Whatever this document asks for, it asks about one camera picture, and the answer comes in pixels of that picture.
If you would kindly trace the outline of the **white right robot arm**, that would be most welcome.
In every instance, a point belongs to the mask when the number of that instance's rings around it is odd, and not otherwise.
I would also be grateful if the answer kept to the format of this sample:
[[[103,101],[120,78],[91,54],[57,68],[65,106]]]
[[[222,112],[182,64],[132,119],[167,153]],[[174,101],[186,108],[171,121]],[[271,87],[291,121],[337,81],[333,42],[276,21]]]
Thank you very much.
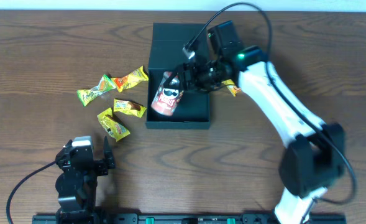
[[[256,45],[244,47],[232,22],[208,31],[216,59],[195,54],[196,41],[183,47],[189,61],[163,74],[157,105],[174,112],[182,94],[209,93],[235,85],[249,96],[276,129],[284,153],[278,172],[284,189],[273,211],[277,223],[317,223],[313,207],[347,168],[344,130],[327,124],[292,93]]]

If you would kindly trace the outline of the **yellow biscuit packet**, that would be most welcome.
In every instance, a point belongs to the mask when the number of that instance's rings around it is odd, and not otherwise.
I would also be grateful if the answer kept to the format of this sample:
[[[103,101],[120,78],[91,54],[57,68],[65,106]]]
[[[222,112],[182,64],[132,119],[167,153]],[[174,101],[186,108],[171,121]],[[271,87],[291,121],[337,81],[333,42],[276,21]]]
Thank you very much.
[[[239,92],[242,91],[241,88],[235,85],[235,83],[231,79],[224,80],[222,84],[228,88],[228,90],[232,93],[233,96],[236,96]]]

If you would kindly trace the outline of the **red Pringles can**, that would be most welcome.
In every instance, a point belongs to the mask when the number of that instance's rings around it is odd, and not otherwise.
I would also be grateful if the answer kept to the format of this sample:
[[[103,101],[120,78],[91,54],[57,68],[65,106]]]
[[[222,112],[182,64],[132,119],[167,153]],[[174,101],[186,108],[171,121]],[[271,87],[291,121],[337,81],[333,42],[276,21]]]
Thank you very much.
[[[184,91],[172,90],[162,86],[162,80],[151,103],[151,108],[164,116],[172,116]]]

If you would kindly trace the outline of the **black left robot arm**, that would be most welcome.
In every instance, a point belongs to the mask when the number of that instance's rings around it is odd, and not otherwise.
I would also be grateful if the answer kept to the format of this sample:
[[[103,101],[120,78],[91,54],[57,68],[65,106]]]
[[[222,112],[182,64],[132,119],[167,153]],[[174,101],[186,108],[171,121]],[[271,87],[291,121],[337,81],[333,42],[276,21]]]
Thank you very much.
[[[68,141],[56,155],[56,165],[63,171],[55,183],[60,204],[57,223],[112,223],[107,212],[96,206],[98,177],[116,167],[107,138],[103,154],[103,159],[94,159],[91,136],[82,136]]]

